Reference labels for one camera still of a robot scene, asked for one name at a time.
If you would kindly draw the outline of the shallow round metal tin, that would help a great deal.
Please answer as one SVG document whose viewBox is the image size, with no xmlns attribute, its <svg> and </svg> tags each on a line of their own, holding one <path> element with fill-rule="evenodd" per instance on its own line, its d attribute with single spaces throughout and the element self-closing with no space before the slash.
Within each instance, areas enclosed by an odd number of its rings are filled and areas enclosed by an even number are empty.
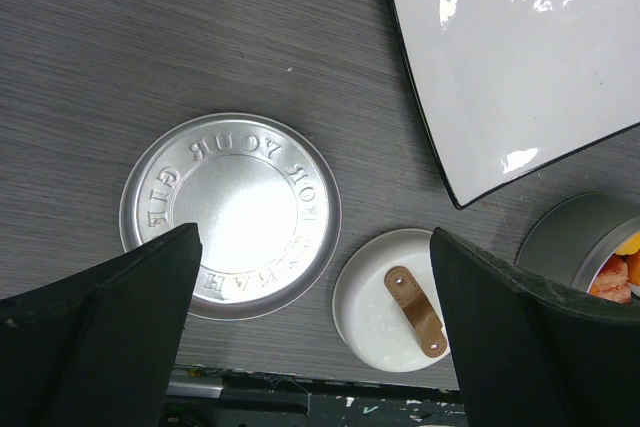
<svg viewBox="0 0 640 427">
<path fill-rule="evenodd" d="M 579 195 L 552 208 L 535 224 L 516 265 L 589 293 L 600 269 L 636 233 L 637 203 L 605 194 Z"/>
</svg>

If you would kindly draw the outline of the white lid with leather strap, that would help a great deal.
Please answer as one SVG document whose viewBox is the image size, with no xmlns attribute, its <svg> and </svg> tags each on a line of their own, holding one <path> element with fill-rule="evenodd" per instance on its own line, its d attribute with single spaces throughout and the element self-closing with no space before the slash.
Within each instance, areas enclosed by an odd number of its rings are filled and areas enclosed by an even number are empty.
<svg viewBox="0 0 640 427">
<path fill-rule="evenodd" d="M 450 353 L 431 265 L 432 233 L 418 228 L 375 237 L 346 262 L 336 281 L 336 330 L 362 362 L 405 373 Z"/>
</svg>

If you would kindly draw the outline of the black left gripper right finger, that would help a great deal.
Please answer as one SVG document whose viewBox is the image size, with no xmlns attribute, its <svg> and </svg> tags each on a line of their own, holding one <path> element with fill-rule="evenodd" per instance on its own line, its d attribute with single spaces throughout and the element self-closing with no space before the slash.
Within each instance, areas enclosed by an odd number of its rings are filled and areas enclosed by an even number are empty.
<svg viewBox="0 0 640 427">
<path fill-rule="evenodd" d="M 638 425 L 638 302 L 563 286 L 442 228 L 430 254 L 469 425 Z"/>
</svg>

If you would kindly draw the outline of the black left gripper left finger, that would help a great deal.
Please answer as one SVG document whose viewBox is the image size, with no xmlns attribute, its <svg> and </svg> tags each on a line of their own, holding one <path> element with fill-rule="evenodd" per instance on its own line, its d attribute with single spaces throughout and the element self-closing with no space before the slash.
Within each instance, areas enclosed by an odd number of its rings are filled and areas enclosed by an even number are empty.
<svg viewBox="0 0 640 427">
<path fill-rule="evenodd" d="M 157 425 L 200 262 L 186 223 L 3 299 L 2 425 Z"/>
</svg>

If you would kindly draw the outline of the yellow corn piece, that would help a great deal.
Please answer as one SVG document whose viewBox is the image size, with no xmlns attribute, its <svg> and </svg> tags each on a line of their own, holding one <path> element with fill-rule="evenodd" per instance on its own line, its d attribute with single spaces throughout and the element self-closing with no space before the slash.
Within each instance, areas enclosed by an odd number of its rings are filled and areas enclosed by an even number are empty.
<svg viewBox="0 0 640 427">
<path fill-rule="evenodd" d="M 636 233 L 623 244 L 621 244 L 615 251 L 618 256 L 634 255 L 640 250 L 640 233 Z"/>
</svg>

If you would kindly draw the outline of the orange fried food piece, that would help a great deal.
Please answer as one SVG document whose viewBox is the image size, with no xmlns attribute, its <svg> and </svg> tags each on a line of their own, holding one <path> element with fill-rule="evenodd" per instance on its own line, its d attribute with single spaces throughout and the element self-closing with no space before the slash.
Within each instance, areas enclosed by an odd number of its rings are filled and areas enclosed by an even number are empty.
<svg viewBox="0 0 640 427">
<path fill-rule="evenodd" d="M 631 286 L 640 287 L 640 252 L 625 257 L 628 267 L 628 281 Z"/>
</svg>

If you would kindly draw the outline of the red white crab stick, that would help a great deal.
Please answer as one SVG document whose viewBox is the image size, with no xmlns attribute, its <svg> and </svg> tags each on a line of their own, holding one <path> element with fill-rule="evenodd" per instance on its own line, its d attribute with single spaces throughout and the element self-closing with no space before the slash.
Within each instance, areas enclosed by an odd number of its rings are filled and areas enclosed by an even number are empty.
<svg viewBox="0 0 640 427">
<path fill-rule="evenodd" d="M 632 300 L 629 286 L 628 265 L 624 259 L 612 255 L 600 269 L 591 284 L 589 293 L 608 301 L 627 304 Z"/>
</svg>

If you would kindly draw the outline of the white square plate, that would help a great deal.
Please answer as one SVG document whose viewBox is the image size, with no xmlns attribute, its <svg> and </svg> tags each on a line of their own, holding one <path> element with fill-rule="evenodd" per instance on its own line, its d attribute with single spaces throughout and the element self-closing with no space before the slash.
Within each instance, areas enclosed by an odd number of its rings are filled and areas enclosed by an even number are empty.
<svg viewBox="0 0 640 427">
<path fill-rule="evenodd" d="M 639 123 L 639 0 L 390 0 L 463 209 Z"/>
</svg>

